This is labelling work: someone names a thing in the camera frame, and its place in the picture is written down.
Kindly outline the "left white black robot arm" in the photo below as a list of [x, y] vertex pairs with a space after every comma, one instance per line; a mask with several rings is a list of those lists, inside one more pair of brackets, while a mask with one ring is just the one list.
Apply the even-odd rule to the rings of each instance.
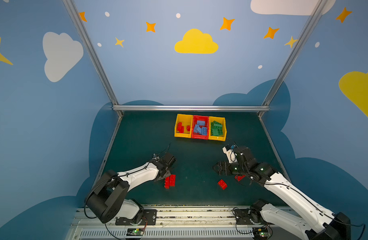
[[175, 162], [176, 158], [166, 153], [162, 158], [154, 155], [144, 165], [125, 172], [108, 170], [85, 198], [84, 208], [89, 208], [103, 224], [113, 219], [120, 219], [121, 224], [142, 223], [144, 208], [135, 200], [127, 200], [126, 195], [143, 183], [170, 177]]

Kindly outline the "red brick pair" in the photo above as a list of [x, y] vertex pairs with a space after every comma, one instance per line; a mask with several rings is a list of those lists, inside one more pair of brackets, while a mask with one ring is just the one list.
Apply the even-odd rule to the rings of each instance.
[[166, 189], [169, 189], [170, 187], [175, 187], [175, 180], [176, 175], [170, 175], [169, 177], [165, 178], [164, 187]]

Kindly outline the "large light blue brick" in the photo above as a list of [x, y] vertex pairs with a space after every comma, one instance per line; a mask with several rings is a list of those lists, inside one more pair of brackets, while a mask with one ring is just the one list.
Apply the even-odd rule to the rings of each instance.
[[200, 120], [198, 120], [198, 121], [197, 121], [197, 124], [198, 124], [199, 126], [205, 126], [205, 125], [206, 125], [206, 122], [205, 122], [205, 121], [200, 121]]

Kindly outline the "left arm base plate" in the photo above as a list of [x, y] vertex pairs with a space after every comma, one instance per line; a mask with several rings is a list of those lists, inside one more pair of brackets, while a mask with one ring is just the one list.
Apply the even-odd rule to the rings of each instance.
[[139, 211], [133, 219], [116, 217], [116, 226], [141, 226], [147, 224], [148, 226], [154, 226], [156, 224], [157, 210], [146, 209]]

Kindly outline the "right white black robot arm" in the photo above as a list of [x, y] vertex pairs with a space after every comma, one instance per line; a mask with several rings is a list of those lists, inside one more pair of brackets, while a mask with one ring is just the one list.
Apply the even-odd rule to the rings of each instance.
[[246, 210], [234, 210], [237, 224], [276, 225], [301, 240], [349, 240], [351, 221], [343, 213], [333, 213], [309, 198], [272, 165], [259, 163], [249, 148], [223, 147], [227, 161], [213, 166], [220, 176], [247, 177], [275, 194], [295, 215], [258, 200]]

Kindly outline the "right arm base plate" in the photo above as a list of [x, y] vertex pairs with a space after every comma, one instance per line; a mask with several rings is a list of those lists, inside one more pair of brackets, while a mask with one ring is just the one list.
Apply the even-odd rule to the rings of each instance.
[[257, 210], [234, 208], [232, 213], [236, 218], [237, 225], [271, 225], [263, 219]]

